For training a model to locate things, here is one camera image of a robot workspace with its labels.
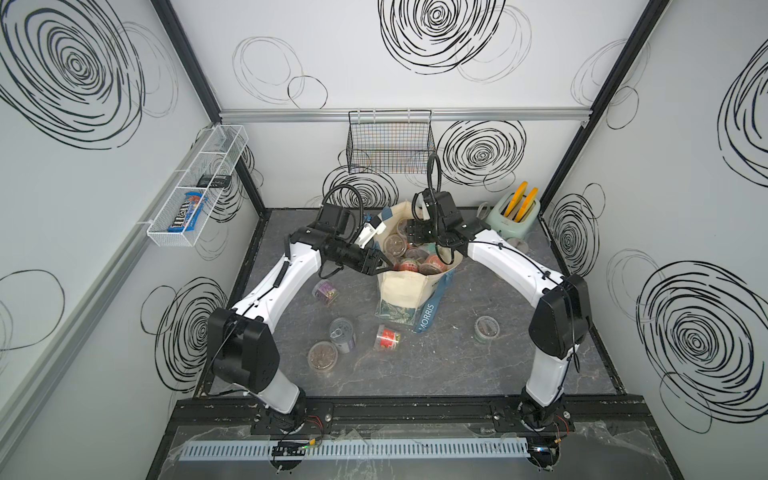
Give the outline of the grey label seed jar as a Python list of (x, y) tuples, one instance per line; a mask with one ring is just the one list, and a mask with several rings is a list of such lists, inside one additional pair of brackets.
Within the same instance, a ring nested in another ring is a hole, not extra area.
[(339, 317), (331, 322), (329, 338), (341, 354), (351, 353), (356, 347), (354, 325), (347, 318)]

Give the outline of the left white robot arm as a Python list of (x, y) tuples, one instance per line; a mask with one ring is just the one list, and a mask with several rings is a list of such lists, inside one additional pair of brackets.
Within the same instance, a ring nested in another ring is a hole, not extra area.
[(283, 255), (261, 282), (228, 309), (217, 308), (207, 319), (206, 366), (225, 382), (244, 388), (266, 407), (289, 415), (300, 410), (302, 389), (280, 370), (274, 330), (302, 286), (329, 261), (367, 276), (393, 269), (372, 241), (386, 229), (379, 217), (360, 211), (360, 223), (345, 235), (350, 211), (326, 204), (313, 222), (291, 233)]

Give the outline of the cream canvas tote bag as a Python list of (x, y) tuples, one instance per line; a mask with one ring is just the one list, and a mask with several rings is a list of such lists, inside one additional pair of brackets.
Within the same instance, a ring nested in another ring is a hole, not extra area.
[[(384, 252), (385, 238), (399, 234), (407, 241), (408, 249), (401, 258), (387, 255), (396, 269), (377, 276), (379, 302), (375, 316), (385, 322), (407, 325), (421, 333), (434, 322), (442, 295), (451, 283), (452, 271), (459, 266), (463, 256), (435, 243), (409, 243), (405, 236), (407, 221), (412, 218), (409, 202), (384, 208), (379, 218), (386, 224), (386, 230), (374, 237), (374, 246)], [(432, 254), (436, 254), (448, 269), (439, 275), (423, 275), (419, 265)]]

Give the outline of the red label seed jar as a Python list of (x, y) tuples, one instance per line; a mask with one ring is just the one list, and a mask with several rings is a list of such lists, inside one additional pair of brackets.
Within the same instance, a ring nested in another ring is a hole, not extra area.
[(378, 327), (373, 348), (377, 351), (394, 351), (398, 348), (402, 339), (399, 331), (386, 325)]

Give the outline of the clear brown seed jar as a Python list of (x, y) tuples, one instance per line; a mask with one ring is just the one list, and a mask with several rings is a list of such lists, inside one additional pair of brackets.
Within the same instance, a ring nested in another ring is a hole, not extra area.
[(338, 349), (333, 343), (330, 341), (320, 341), (309, 349), (307, 361), (312, 370), (328, 372), (335, 367), (338, 357)]

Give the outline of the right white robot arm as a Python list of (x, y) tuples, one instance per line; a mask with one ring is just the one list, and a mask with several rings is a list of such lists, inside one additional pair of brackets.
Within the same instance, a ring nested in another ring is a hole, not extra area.
[(406, 228), (415, 243), (434, 243), (479, 263), (512, 286), (534, 308), (528, 327), (535, 347), (531, 373), (518, 407), (521, 421), (540, 431), (555, 421), (570, 368), (592, 327), (587, 282), (550, 270), (504, 240), (483, 220), (466, 220), (448, 192), (414, 195)]

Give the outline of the clear purple seed jar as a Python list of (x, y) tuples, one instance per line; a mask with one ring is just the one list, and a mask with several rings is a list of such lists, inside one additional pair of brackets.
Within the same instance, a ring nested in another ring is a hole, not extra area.
[(324, 305), (332, 304), (339, 296), (339, 291), (327, 279), (318, 281), (312, 289), (313, 297)]

